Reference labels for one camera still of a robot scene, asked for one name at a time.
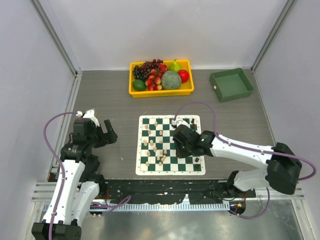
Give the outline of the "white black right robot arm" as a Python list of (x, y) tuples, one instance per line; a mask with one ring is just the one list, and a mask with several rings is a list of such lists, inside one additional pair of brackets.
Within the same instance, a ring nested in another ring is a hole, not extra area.
[(184, 124), (174, 127), (173, 141), (178, 158), (220, 157), (254, 166), (254, 170), (236, 170), (230, 174), (226, 191), (232, 197), (255, 188), (272, 188), (286, 195), (295, 193), (302, 164), (284, 143), (254, 145), (212, 131), (199, 134)]

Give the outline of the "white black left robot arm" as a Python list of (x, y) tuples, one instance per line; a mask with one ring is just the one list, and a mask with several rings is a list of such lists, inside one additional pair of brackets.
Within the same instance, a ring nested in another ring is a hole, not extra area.
[(57, 157), (59, 176), (50, 205), (31, 233), (36, 240), (79, 240), (82, 223), (95, 199), (107, 193), (105, 178), (96, 171), (99, 158), (93, 148), (117, 141), (110, 121), (104, 121), (107, 132), (94, 116), (83, 116), (73, 123), (73, 132)]

